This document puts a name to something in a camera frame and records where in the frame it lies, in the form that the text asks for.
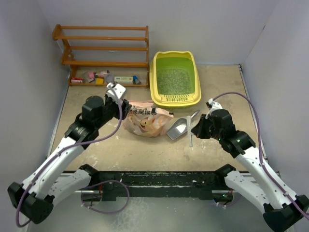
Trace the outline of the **white bag sealing clip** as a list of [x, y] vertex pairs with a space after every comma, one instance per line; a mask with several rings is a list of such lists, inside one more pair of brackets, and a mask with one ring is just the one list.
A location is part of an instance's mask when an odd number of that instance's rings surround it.
[[192, 133], [191, 133], [191, 129], [192, 129], [192, 118], [191, 116], [187, 116], [187, 135], [188, 135], [188, 140], [189, 140], [189, 147], [193, 146], [193, 141], [192, 141]]

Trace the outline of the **grey metal litter scoop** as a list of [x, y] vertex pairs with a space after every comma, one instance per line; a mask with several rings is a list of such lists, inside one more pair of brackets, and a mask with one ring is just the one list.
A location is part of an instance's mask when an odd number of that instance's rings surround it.
[[[197, 116], [199, 112], [200, 110], [197, 110], [191, 115], [192, 121], [193, 121], [193, 118]], [[187, 119], [179, 118], [167, 131], [167, 136], [170, 139], [175, 140], [179, 138], [181, 135], [184, 135], [185, 133], [187, 133]]]

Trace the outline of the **pink cat litter bag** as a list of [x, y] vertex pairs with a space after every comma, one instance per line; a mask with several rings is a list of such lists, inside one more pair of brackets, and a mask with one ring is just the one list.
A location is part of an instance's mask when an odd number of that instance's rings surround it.
[[156, 107], [150, 101], [129, 101], [131, 108], [123, 122], [130, 133], [144, 137], [166, 134], [166, 125], [174, 118], [173, 112]]

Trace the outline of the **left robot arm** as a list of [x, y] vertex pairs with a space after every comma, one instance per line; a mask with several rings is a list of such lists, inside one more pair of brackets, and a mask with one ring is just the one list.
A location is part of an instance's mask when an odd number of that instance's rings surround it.
[[115, 179], [99, 181], [98, 171], [89, 165], [81, 166], [65, 179], [59, 177], [90, 144], [112, 137], [110, 134], [98, 138], [99, 129], [113, 118], [125, 119], [130, 108], [129, 102], [116, 94], [108, 93], [104, 98], [91, 96], [86, 100], [82, 112], [76, 116], [51, 156], [21, 184], [13, 182], [8, 187], [11, 203], [16, 208], [17, 227], [43, 222], [57, 204], [77, 190], [95, 189], [109, 183], [123, 185]]

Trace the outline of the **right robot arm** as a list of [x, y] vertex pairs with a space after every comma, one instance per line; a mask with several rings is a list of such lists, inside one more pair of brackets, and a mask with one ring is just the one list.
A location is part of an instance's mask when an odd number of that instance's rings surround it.
[[284, 232], [303, 218], [309, 208], [308, 197], [298, 195], [282, 181], [259, 155], [252, 138], [235, 128], [227, 110], [215, 109], [202, 114], [191, 132], [199, 139], [217, 140], [225, 152], [247, 169], [255, 183], [246, 180], [234, 167], [225, 165], [218, 169], [215, 185], [220, 189], [229, 187], [250, 201], [274, 232]]

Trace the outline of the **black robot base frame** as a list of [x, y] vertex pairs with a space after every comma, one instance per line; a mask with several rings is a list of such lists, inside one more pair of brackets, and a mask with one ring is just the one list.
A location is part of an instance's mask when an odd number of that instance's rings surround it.
[[118, 197], [219, 199], [219, 192], [230, 188], [224, 177], [235, 170], [226, 164], [216, 171], [98, 171], [84, 164], [80, 169], [90, 175], [91, 190], [101, 190], [101, 199]]

